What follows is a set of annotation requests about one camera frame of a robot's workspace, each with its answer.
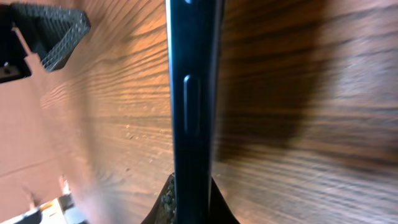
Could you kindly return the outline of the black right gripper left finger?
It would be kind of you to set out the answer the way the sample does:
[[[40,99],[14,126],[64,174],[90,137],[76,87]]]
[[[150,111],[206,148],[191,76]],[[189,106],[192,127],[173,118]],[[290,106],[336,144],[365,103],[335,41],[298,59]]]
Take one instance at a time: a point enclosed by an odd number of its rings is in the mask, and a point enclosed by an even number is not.
[[[169,175],[154,206],[142,224],[176,224],[177,203],[175,199],[175,174]]]

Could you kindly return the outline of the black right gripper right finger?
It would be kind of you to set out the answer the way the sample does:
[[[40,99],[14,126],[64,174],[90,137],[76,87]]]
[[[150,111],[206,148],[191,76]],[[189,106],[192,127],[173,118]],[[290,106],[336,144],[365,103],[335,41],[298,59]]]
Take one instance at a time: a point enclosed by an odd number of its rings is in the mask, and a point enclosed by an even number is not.
[[[209,223],[239,224],[239,221],[229,209],[214,179],[211,179]]]

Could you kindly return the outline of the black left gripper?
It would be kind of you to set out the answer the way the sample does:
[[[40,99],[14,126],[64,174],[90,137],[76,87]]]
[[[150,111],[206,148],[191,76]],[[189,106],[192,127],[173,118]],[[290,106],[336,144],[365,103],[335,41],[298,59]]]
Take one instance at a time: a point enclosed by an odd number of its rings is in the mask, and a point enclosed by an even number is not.
[[[21,2],[1,4],[1,83],[31,76],[25,61],[27,53],[13,23],[47,72],[62,69],[91,28],[85,11],[79,9]]]

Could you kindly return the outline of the Samsung Galaxy smartphone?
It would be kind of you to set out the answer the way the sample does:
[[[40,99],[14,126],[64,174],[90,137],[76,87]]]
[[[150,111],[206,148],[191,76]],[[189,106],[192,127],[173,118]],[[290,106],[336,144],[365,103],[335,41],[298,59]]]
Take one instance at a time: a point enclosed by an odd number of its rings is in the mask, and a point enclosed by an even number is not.
[[[165,6],[177,223],[207,223],[224,1]]]

